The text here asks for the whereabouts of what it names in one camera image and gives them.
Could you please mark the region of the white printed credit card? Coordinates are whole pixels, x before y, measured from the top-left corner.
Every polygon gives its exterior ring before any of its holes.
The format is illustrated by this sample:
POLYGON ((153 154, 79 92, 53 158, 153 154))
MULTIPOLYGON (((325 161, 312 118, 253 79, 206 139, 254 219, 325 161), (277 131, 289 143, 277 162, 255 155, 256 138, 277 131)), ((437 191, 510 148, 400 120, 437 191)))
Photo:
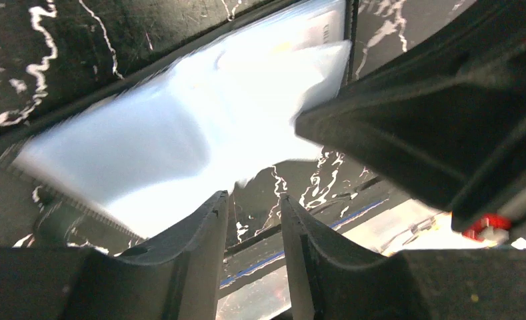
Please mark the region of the white printed credit card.
POLYGON ((328 11, 296 22, 289 30, 285 43, 288 48, 302 49, 344 39, 344 18, 341 11, 328 11))

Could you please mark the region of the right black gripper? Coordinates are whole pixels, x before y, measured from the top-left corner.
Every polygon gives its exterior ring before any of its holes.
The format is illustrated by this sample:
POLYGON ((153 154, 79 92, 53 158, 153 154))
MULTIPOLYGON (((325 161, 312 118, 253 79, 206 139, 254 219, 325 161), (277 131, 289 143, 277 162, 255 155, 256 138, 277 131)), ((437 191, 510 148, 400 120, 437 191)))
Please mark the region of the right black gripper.
POLYGON ((298 135, 337 148, 408 194, 452 210, 526 218, 526 1, 476 1, 339 96, 298 135))

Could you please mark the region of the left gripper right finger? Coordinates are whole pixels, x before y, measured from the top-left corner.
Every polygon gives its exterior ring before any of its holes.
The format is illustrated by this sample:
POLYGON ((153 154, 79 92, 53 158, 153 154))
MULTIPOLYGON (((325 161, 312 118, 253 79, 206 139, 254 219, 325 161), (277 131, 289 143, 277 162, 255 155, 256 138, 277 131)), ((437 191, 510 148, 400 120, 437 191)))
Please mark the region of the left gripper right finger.
POLYGON ((281 198, 294 319, 526 319, 526 250, 400 251, 385 257, 281 198))

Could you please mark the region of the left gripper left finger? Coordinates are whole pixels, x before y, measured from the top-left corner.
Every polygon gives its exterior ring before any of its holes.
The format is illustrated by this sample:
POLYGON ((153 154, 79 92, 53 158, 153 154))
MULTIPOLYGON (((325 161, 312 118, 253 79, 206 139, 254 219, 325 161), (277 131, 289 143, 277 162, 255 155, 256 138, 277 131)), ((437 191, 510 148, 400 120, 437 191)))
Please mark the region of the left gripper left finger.
POLYGON ((214 319, 226 191, 119 256, 0 247, 0 319, 214 319))

